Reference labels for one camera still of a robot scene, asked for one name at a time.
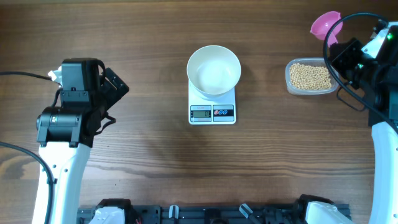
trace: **chickpeas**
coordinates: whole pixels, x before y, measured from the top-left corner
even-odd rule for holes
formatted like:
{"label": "chickpeas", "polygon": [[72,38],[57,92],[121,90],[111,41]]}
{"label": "chickpeas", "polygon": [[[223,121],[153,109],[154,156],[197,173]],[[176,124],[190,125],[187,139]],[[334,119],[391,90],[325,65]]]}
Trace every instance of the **chickpeas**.
{"label": "chickpeas", "polygon": [[290,68],[290,82],[301,90],[325,90],[331,88],[326,67],[314,67],[295,63]]}

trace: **wooden table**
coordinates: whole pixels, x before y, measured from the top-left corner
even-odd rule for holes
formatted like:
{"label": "wooden table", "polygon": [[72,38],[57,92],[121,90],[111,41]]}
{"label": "wooden table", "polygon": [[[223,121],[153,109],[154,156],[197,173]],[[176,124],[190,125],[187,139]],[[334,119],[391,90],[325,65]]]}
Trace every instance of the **wooden table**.
{"label": "wooden table", "polygon": [[[0,6],[0,71],[42,75],[69,57],[100,58],[129,86],[110,110],[118,122],[96,137],[80,205],[129,198],[135,205],[293,202],[313,194],[348,203],[367,223],[374,151],[367,112],[335,98],[287,92],[285,66],[321,57],[309,33],[327,11],[394,17],[397,1],[141,1]],[[344,24],[339,40],[367,42],[375,24]],[[242,65],[238,122],[191,126],[189,56],[205,45],[231,49]],[[58,86],[0,78],[0,140],[38,150],[35,120]],[[0,151],[0,222],[29,223],[39,165]]]}

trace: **kitchen scale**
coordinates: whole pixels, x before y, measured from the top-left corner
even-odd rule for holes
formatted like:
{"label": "kitchen scale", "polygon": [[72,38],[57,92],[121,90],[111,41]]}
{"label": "kitchen scale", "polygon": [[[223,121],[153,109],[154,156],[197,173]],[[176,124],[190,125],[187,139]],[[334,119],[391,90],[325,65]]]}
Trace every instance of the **kitchen scale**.
{"label": "kitchen scale", "polygon": [[221,96],[209,98],[188,81],[188,120],[192,125],[234,124],[235,87]]}

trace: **container of beans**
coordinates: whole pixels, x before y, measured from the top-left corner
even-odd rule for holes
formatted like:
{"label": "container of beans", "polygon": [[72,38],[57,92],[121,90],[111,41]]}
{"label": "container of beans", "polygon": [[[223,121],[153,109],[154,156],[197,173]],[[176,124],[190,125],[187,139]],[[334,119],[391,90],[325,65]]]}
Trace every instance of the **container of beans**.
{"label": "container of beans", "polygon": [[287,91],[294,95],[319,95],[337,90],[338,83],[329,74],[323,58],[298,58],[285,69]]}

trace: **pink funnel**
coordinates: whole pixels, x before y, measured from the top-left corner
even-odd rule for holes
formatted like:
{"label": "pink funnel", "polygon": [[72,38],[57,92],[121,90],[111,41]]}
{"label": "pink funnel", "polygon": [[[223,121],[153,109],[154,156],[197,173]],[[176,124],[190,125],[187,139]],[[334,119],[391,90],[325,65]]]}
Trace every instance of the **pink funnel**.
{"label": "pink funnel", "polygon": [[[311,33],[320,40],[325,40],[326,34],[328,33],[329,29],[332,25],[339,20],[340,13],[331,11],[327,12],[324,15],[320,16],[311,26]],[[336,35],[340,32],[341,28],[343,27],[343,23],[341,22],[336,26],[333,32],[329,36],[328,46],[337,43]]]}

